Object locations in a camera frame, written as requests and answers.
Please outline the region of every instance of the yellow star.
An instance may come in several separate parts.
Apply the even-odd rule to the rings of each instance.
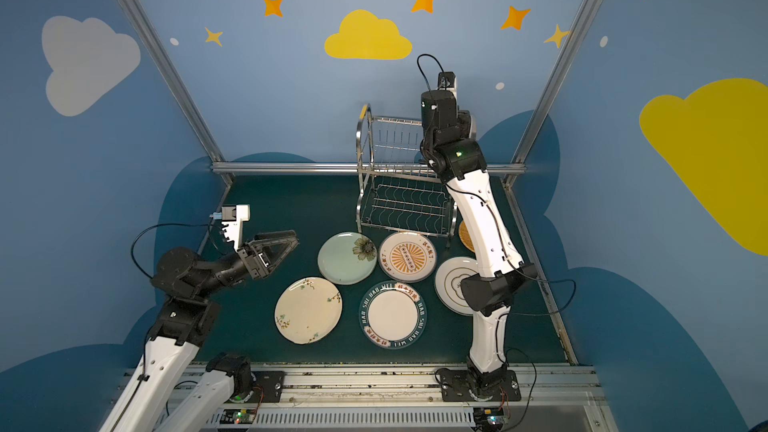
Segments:
[[[517,10],[514,7],[509,7],[509,17],[507,17],[507,21],[504,22],[502,28],[506,29],[507,27],[514,27],[515,29],[520,30],[520,27],[523,26],[525,15],[530,11],[531,9]]]
[[[282,17],[283,13],[280,12],[281,2],[283,2],[283,0],[264,0],[264,4],[266,4],[266,10],[264,10],[264,17],[268,15],[276,15],[278,17]]]
[[[562,42],[563,37],[565,37],[570,33],[571,33],[570,30],[566,30],[565,32],[560,31],[560,24],[557,24],[554,26],[554,35],[546,39],[544,43],[554,42],[555,44],[557,44],[558,48],[560,48],[560,43]]]
[[[426,10],[431,14],[432,1],[433,0],[416,0],[416,3],[413,5],[413,9],[411,9],[411,12],[416,12],[417,10]]]
[[[223,34],[224,32],[219,32],[218,34],[214,34],[210,30],[208,30],[208,27],[205,28],[205,31],[208,33],[208,38],[205,40],[206,42],[215,42],[219,44],[219,47],[221,47],[221,42],[219,42],[219,36]]]

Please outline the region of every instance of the dish rack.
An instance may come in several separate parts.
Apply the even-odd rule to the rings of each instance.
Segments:
[[[365,104],[357,122],[357,231],[386,228],[447,237],[456,232],[457,207],[437,175],[418,160],[420,120],[374,116]]]

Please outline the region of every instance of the orange sunburst pattern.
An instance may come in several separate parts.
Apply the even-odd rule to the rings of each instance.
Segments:
[[[392,266],[400,273],[415,274],[427,263],[427,254],[417,244],[399,244],[390,254]]]

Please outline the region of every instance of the metal dish rack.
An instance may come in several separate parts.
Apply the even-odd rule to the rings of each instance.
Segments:
[[[457,207],[435,173],[418,163],[420,120],[374,116],[357,122],[357,230],[362,227],[447,237],[456,232]]]

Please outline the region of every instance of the light green plate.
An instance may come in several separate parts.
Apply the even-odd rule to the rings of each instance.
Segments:
[[[356,284],[376,266],[376,246],[357,232],[342,232],[329,238],[317,254],[320,273],[334,284]]]

